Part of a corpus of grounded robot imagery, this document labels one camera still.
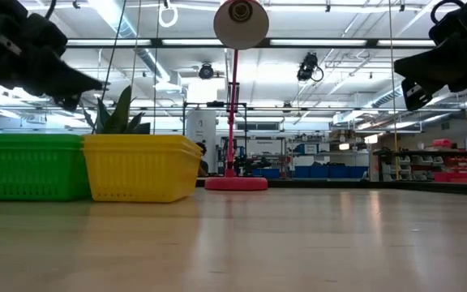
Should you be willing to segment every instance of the yellow basket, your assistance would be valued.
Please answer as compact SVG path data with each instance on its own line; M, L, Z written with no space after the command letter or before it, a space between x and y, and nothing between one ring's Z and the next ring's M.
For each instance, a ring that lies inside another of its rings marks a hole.
M201 147L180 135L86 135L96 201L169 203L195 189Z

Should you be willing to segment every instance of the green basket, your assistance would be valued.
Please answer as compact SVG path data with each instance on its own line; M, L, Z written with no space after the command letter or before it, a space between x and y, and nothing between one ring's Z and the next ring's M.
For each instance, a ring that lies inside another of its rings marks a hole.
M91 197L77 135L0 134L0 200Z

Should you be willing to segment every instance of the wooden floor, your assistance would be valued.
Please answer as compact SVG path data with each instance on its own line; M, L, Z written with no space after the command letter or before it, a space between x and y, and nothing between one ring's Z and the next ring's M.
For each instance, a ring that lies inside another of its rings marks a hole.
M0 203L0 291L467 292L467 196L198 190L175 204Z

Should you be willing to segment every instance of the pink lamp base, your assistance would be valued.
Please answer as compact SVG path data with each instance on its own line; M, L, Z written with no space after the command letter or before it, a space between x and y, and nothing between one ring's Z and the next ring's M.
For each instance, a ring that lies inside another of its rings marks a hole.
M266 178L207 178L204 188L214 191L266 191Z

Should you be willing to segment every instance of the white cylinder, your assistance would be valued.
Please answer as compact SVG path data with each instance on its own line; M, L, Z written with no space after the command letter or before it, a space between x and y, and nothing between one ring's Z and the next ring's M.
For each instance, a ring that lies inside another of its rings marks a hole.
M199 109L192 111L186 119L186 137L205 144L207 154L202 159L208 163L208 172L216 173L216 112Z

